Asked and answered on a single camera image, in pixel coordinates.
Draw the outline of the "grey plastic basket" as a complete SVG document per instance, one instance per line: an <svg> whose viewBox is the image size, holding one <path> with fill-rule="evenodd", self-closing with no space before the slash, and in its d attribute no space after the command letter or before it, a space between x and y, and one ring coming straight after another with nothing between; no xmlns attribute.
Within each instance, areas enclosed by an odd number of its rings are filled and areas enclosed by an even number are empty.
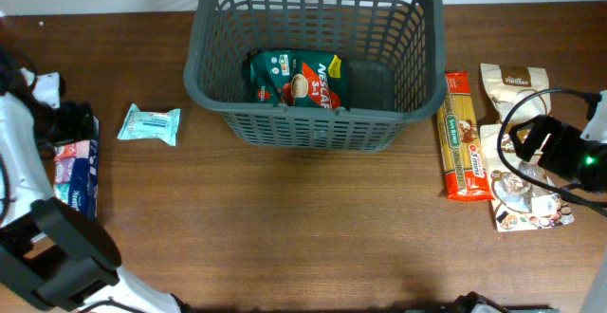
<svg viewBox="0 0 607 313"><path fill-rule="evenodd" d="M184 83L246 142L374 152L445 73L442 0L198 0Z"/></svg>

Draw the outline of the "Kleenex tissue multipack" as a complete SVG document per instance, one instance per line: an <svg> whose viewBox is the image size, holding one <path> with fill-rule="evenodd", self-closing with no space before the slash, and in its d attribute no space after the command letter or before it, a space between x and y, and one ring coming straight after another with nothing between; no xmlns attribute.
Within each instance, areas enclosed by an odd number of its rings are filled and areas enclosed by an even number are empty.
<svg viewBox="0 0 607 313"><path fill-rule="evenodd" d="M55 196L72 209L95 221L99 193L99 128L94 118L92 139L66 144L54 149Z"/></svg>

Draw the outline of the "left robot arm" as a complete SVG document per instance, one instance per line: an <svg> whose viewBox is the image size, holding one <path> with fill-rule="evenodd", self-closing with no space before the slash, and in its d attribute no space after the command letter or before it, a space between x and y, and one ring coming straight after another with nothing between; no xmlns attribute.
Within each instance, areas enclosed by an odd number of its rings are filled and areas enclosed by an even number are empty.
<svg viewBox="0 0 607 313"><path fill-rule="evenodd" d="M38 101L1 51L2 284L40 311L191 311L127 270L108 232L55 196L40 148L98 134L89 103Z"/></svg>

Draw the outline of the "teal wet wipes packet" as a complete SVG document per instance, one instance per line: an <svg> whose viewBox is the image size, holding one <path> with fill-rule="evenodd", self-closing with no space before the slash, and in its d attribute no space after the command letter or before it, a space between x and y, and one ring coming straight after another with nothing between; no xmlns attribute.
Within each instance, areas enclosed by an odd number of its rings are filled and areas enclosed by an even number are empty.
<svg viewBox="0 0 607 313"><path fill-rule="evenodd" d="M181 110L176 108L166 113L144 112L131 104L119 131L119 140L160 139L169 146L176 146L176 136Z"/></svg>

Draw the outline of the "green Nescafe coffee bag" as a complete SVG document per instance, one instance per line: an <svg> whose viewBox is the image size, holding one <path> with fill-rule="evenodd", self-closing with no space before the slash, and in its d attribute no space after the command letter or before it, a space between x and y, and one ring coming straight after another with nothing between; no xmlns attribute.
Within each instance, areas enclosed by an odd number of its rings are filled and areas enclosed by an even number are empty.
<svg viewBox="0 0 607 313"><path fill-rule="evenodd" d="M250 57L243 78L250 100L335 110L349 106L348 63L314 50L270 50Z"/></svg>

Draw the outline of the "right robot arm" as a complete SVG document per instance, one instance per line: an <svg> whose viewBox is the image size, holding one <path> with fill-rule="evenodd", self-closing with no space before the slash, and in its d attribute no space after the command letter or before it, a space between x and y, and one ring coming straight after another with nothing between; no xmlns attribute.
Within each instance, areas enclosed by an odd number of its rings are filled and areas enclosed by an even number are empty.
<svg viewBox="0 0 607 313"><path fill-rule="evenodd" d="M508 123L518 109L526 103L551 93L573 95L584 99L588 105L588 124L583 130L548 115L539 115L530 120L510 126ZM606 191L606 93L580 92L571 89L553 88L542 90L518 101L509 111L498 133L498 138L509 135L516 156L529 161L537 151L542 152L538 165L569 183L555 187L523 174L512 166L501 149L498 157L504 165L521 179L558 194L571 204L586 207L601 216L606 215L604 202L585 199L573 193L581 190L588 193Z"/></svg>

